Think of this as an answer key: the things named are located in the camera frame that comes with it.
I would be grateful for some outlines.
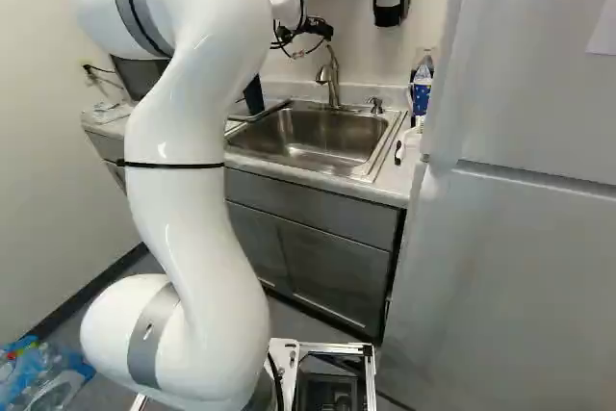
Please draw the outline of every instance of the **water bottle pack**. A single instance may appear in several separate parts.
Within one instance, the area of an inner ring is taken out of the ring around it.
[[[80,353],[34,336],[0,346],[0,411],[60,411],[95,374]]]

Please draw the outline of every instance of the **baseboard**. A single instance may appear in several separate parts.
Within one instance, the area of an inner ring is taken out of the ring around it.
[[[117,262],[92,279],[91,282],[84,286],[77,294],[73,295],[69,300],[54,310],[50,315],[45,317],[35,327],[30,329],[26,335],[31,334],[37,336],[39,339],[45,339],[48,337],[58,328],[58,326],[90,303],[90,301],[93,300],[98,293],[116,281],[121,274],[135,265],[139,259],[148,252],[149,250],[144,243],[140,243],[135,246],[129,252],[120,257]]]

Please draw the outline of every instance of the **blue label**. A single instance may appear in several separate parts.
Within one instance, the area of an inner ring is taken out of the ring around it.
[[[431,84],[413,84],[413,115],[425,115],[431,90]]]

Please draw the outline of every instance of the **refrigerator door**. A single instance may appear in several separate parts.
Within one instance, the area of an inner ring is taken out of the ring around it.
[[[616,56],[586,53],[606,1],[450,5],[423,152],[616,185]]]
[[[616,196],[428,166],[377,388],[421,411],[616,408]]]

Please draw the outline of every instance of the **faucet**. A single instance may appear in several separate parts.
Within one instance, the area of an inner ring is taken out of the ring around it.
[[[338,60],[334,54],[334,49],[330,44],[327,44],[327,51],[329,52],[329,63],[324,64],[319,69],[315,82],[319,85],[327,84],[329,87],[329,106],[332,110],[342,110],[340,105],[340,83],[338,81]]]

